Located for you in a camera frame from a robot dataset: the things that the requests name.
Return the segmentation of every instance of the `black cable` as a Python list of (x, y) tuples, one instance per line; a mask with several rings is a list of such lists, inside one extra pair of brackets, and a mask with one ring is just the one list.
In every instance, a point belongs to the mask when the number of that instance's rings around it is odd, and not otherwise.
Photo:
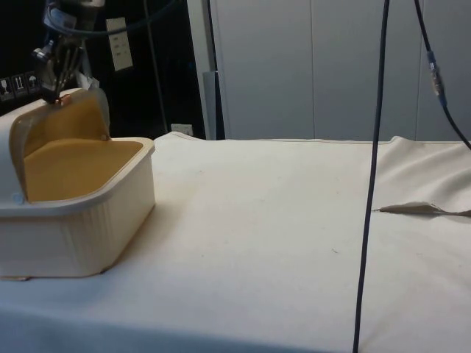
[(427, 29), (425, 28), (424, 18), (422, 16), (422, 11), (420, 9), (419, 0), (414, 0), (415, 10), (417, 11), (417, 17), (419, 19), (420, 30), (422, 31), (422, 36), (424, 38), (425, 49), (427, 51), (432, 51), (430, 47), (430, 42), (428, 41)]
[(54, 8), (57, 8), (55, 4), (47, 5), (46, 17), (49, 20), (50, 27), (64, 35), (73, 35), (73, 36), (81, 37), (81, 38), (100, 38), (100, 37), (108, 37), (110, 35), (117, 35), (122, 32), (133, 32), (135, 30), (141, 29), (147, 26), (148, 23), (157, 21), (161, 19), (163, 16), (167, 15), (167, 13), (173, 10), (174, 7), (176, 7), (176, 5), (178, 5), (180, 2), (181, 0), (172, 0), (165, 7), (163, 7), (161, 10), (157, 11), (156, 13), (153, 13), (148, 18), (144, 18), (138, 22), (135, 22), (134, 24), (130, 24), (129, 26), (126, 26), (123, 28), (114, 29), (113, 31), (81, 31), (78, 29), (64, 27), (63, 25), (57, 23), (51, 14), (51, 11)]
[(378, 95), (376, 100), (375, 131), (371, 156), (371, 170), (369, 172), (368, 199), (366, 201), (365, 223), (363, 230), (363, 244), (361, 246), (360, 278), (358, 280), (358, 293), (356, 297), (355, 336), (353, 338), (353, 353), (358, 353), (361, 325), (361, 303), (363, 300), (363, 287), (365, 282), (366, 255), (368, 253), (369, 223), (371, 219), (373, 194), (375, 192), (376, 165), (378, 163), (378, 145), (380, 140), (381, 113), (383, 110), (384, 65), (386, 61), (386, 33), (388, 28), (389, 0), (384, 0), (383, 22), (381, 24), (380, 39), (380, 65), (378, 74)]
[(453, 128), (453, 130), (455, 130), (455, 133), (459, 136), (461, 141), (463, 141), (466, 147), (471, 150), (471, 143), (468, 141), (466, 136), (464, 136), (463, 132), (461, 132), (461, 130), (458, 128), (450, 114), (450, 111), (448, 110), (445, 87), (443, 85), (442, 77), (440, 76), (439, 66), (436, 64), (435, 54), (431, 49), (430, 42), (428, 41), (427, 29), (425, 28), (424, 18), (420, 9), (419, 0), (414, 0), (414, 3), (415, 9), (417, 11), (417, 18), (419, 19), (420, 23), (420, 30), (422, 31), (422, 37), (424, 39), (425, 49), (427, 50), (428, 63), (432, 74), (433, 88), (435, 90), (435, 94), (438, 96), (440, 104), (443, 108), (443, 112), (445, 113), (445, 116), (447, 117), (447, 120), (450, 123), (451, 127)]
[(453, 128), (453, 130), (455, 130), (456, 134), (459, 136), (459, 138), (461, 138), (461, 141), (463, 141), (463, 143), (466, 145), (466, 147), (471, 150), (470, 142), (466, 139), (466, 136), (463, 135), (463, 132), (461, 132), (461, 130), (458, 128), (455, 121), (451, 117), (450, 111), (448, 110), (448, 106), (445, 105), (443, 107), (443, 111), (445, 113), (445, 116), (448, 119), (448, 122), (450, 123), (451, 127)]

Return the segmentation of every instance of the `white fabric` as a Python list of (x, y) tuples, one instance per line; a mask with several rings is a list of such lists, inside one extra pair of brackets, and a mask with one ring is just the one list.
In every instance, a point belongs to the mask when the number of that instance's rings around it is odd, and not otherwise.
[(377, 208), (471, 215), (471, 153), (463, 143), (394, 138), (382, 148), (377, 181)]
[[(114, 268), (0, 282), (1, 351), (351, 352), (371, 146), (156, 147), (157, 207)], [(470, 351), (470, 224), (373, 213), (362, 352)]]

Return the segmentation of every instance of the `black background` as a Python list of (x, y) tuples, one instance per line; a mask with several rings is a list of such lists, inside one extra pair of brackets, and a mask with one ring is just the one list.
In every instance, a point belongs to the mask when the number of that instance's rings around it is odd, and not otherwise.
[[(149, 0), (149, 12), (168, 0)], [(0, 78), (32, 71), (31, 52), (43, 46), (44, 1), (15, 0), (2, 4), (0, 16)], [(108, 0), (99, 14), (97, 30), (105, 30), (106, 18), (125, 17), (128, 24), (144, 17), (140, 0)], [(199, 89), (186, 1), (152, 25), (157, 66), (163, 91), (166, 122), (192, 124), (194, 135), (204, 138)], [(156, 138), (165, 133), (146, 27), (129, 33), (132, 68), (115, 72), (107, 37), (88, 40), (93, 75), (110, 104), (111, 135)], [(34, 101), (38, 95), (0, 102), (0, 115)]]

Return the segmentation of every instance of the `cabinet door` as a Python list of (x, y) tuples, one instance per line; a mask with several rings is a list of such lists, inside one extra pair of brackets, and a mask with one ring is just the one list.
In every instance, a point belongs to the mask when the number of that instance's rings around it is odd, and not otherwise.
[[(371, 140), (383, 1), (312, 2), (316, 138)], [(415, 138), (419, 63), (414, 2), (391, 1), (381, 140)]]
[(313, 138), (310, 0), (211, 0), (227, 138)]

